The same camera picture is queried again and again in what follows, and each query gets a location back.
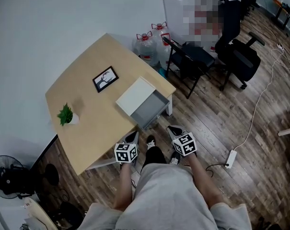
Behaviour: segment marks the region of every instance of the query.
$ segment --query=table leg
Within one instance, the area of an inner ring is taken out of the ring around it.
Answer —
[[[284,136],[290,134],[290,128],[286,130],[282,130],[278,133],[278,136]]]
[[[282,8],[279,7],[278,13],[276,14],[275,20],[278,21],[279,15],[281,14]]]
[[[171,114],[173,114],[173,95],[170,95],[168,97],[169,100],[169,105],[168,107],[166,107],[166,113],[168,116],[170,116]]]
[[[113,163],[116,163],[116,158],[96,161],[96,162],[92,163],[91,166],[89,166],[86,170],[96,169],[96,168],[107,166],[107,165],[110,165]]]
[[[287,19],[286,19],[285,23],[284,23],[283,26],[282,26],[282,29],[283,29],[283,30],[285,29],[285,27],[286,27],[287,23],[289,22],[289,20],[290,20],[290,15],[287,16]]]

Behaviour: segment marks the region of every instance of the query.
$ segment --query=plastic water bottle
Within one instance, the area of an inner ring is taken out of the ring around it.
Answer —
[[[147,34],[144,33],[142,35],[136,34],[136,38],[138,39],[137,48],[140,58],[151,67],[156,66],[159,63],[159,59],[156,51],[156,42],[152,38],[152,32],[149,31]]]
[[[172,50],[172,48],[170,47],[170,45],[168,43],[163,41],[163,37],[164,36],[169,37],[169,40],[171,40],[169,33],[162,34],[160,36],[160,40],[162,41],[162,43],[158,44],[157,51],[158,51],[158,57],[159,57],[159,61],[160,61],[161,67],[164,70],[167,70],[168,60],[169,60],[169,56],[170,56],[170,51]],[[173,71],[177,71],[179,69],[172,62],[170,63],[169,68],[171,68]]]
[[[157,44],[161,43],[161,35],[165,33],[169,33],[167,28],[167,23],[163,22],[162,24],[151,24],[153,39],[157,42]]]

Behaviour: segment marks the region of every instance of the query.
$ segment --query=office chair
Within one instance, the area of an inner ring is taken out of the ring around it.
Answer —
[[[168,77],[169,70],[172,71],[169,68],[170,62],[172,62],[180,69],[180,77],[174,71],[172,72],[190,90],[186,97],[188,99],[200,77],[202,75],[207,75],[209,77],[207,71],[213,66],[214,58],[200,47],[194,47],[191,44],[188,44],[179,48],[167,37],[163,37],[163,41],[168,43],[171,47],[166,77]],[[187,77],[195,81],[192,88],[184,82],[184,79]]]
[[[223,3],[219,5],[219,17],[224,19],[224,29],[222,37],[215,45],[215,51],[218,58],[226,64],[217,67],[225,69],[227,76],[220,90],[224,90],[231,73],[242,82],[241,89],[244,90],[247,87],[246,81],[254,76],[261,63],[256,51],[250,46],[255,41],[264,46],[265,42],[253,32],[249,33],[252,38],[246,44],[234,39],[240,34],[240,2],[238,0],[221,1]]]

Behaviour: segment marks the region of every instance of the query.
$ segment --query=picture frame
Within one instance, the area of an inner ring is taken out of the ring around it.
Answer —
[[[93,78],[93,83],[98,93],[100,93],[102,90],[104,90],[113,82],[115,82],[117,79],[119,79],[119,77],[117,76],[113,67],[110,66],[109,68],[101,72],[98,76]]]

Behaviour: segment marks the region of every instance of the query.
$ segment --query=sneaker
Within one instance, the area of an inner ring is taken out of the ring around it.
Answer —
[[[178,153],[177,151],[174,151],[172,154],[172,157],[170,158],[169,164],[178,165],[180,162],[180,159],[181,159],[180,153]]]
[[[147,149],[155,147],[155,138],[153,135],[149,135],[147,138]]]

